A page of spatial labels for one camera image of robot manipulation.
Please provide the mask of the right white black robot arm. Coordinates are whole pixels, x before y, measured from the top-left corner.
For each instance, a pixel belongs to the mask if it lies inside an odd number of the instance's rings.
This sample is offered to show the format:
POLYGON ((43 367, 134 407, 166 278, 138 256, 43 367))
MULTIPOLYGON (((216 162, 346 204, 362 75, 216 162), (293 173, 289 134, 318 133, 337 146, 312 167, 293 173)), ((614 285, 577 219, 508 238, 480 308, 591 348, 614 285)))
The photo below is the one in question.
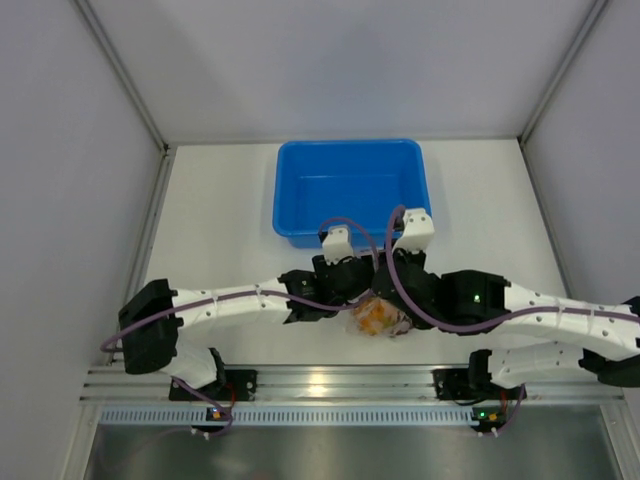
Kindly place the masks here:
POLYGON ((422 254, 402 250, 385 256, 371 287, 419 330, 538 339, 528 347, 472 352, 466 382, 477 396, 582 375, 613 387, 639 385, 637 297, 617 305, 590 304, 545 295, 477 270, 438 276, 425 271, 422 254))

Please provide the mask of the clear zip top bag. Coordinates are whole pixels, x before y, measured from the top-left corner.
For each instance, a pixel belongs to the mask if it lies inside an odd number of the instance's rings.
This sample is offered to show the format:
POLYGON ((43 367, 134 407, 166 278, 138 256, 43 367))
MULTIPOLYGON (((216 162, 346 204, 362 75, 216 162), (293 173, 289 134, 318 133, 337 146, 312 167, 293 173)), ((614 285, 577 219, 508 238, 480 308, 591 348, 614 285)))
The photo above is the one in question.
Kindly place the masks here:
POLYGON ((413 329, 410 318, 379 297, 363 299, 348 315, 345 330, 366 337, 395 338, 413 329))

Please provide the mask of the orange fake pineapple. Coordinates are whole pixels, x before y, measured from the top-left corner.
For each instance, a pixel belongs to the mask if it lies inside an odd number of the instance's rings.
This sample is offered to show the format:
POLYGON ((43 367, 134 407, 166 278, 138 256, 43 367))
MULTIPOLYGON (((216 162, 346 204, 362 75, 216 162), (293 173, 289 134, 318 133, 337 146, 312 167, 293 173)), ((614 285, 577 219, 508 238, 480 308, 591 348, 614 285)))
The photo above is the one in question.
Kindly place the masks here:
POLYGON ((401 313, 389 302, 370 298, 354 309, 352 318, 360 333, 368 336, 392 336, 402 321, 401 313))

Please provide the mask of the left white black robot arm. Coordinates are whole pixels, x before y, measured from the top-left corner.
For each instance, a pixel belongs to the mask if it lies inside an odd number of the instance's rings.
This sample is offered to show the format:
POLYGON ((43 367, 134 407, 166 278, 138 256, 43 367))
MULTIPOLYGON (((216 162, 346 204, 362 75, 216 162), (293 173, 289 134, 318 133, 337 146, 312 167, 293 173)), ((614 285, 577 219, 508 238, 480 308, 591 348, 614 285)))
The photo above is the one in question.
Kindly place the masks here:
POLYGON ((173 288, 167 279, 147 283, 118 313, 125 372, 162 372, 204 399, 219 397, 227 381, 217 349, 219 331, 318 322, 351 310, 369 293, 379 259, 364 254, 328 261, 317 255, 312 266, 219 290, 173 288))

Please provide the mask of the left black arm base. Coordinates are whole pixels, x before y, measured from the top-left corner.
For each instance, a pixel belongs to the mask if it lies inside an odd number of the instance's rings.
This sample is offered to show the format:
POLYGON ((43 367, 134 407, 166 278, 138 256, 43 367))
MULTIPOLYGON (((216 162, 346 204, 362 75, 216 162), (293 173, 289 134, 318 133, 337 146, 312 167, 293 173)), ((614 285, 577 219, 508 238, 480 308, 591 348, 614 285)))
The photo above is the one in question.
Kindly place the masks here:
MULTIPOLYGON (((198 392, 217 402, 236 400, 249 402, 255 399, 258 372, 254 369, 230 369, 225 372, 225 382, 216 381, 198 389, 198 392)), ((199 398, 173 381, 168 398, 173 402, 198 401, 199 398)))

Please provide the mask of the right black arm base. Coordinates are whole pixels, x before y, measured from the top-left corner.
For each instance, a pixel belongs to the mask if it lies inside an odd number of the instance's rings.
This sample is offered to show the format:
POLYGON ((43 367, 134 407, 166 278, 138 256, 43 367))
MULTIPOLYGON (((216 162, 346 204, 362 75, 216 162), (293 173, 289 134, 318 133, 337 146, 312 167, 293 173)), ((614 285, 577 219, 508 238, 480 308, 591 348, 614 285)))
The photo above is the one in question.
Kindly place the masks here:
POLYGON ((468 406, 491 399, 487 391, 471 386, 467 368, 437 369, 432 376, 439 400, 468 406))

